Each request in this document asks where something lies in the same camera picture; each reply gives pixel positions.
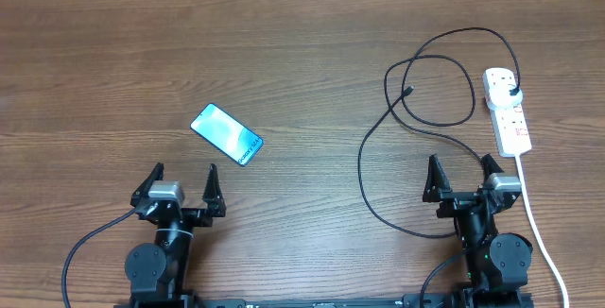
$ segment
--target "wooden table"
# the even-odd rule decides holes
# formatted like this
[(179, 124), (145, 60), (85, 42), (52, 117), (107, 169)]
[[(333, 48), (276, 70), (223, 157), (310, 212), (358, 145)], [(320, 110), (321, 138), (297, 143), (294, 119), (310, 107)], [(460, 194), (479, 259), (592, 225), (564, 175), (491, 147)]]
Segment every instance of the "wooden table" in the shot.
[[(604, 0), (0, 0), (0, 19), (1, 307), (61, 307), (66, 254), (129, 209), (156, 162), (167, 180), (181, 181), (188, 205), (201, 204), (208, 165), (218, 165), (227, 217), (197, 230), (188, 274), (204, 298), (418, 292), (459, 241), (409, 236), (374, 218), (359, 193), (357, 150), (386, 109), (385, 70), (433, 35), (465, 26), (500, 31), (517, 54), (534, 214), (572, 305), (602, 306)], [(506, 47), (463, 33), (426, 52), (459, 60), (477, 93), (471, 121), (438, 131), (497, 154), (481, 75), (512, 68)], [(402, 73), (389, 79), (392, 95)], [(408, 103), (423, 118), (468, 112), (466, 81), (452, 63), (418, 61), (409, 77)], [(189, 129), (210, 102), (265, 139), (248, 166)], [(430, 154), (439, 153), (456, 190), (481, 181), (467, 152), (392, 118), (364, 153), (372, 205), (414, 231), (452, 230), (421, 201)], [(521, 202), (497, 225), (534, 241)], [(125, 257), (154, 232), (130, 218), (86, 243), (70, 268), (73, 305), (126, 300)], [(464, 269), (443, 272), (430, 290), (463, 281)], [(537, 249), (524, 291), (538, 307), (560, 306)]]

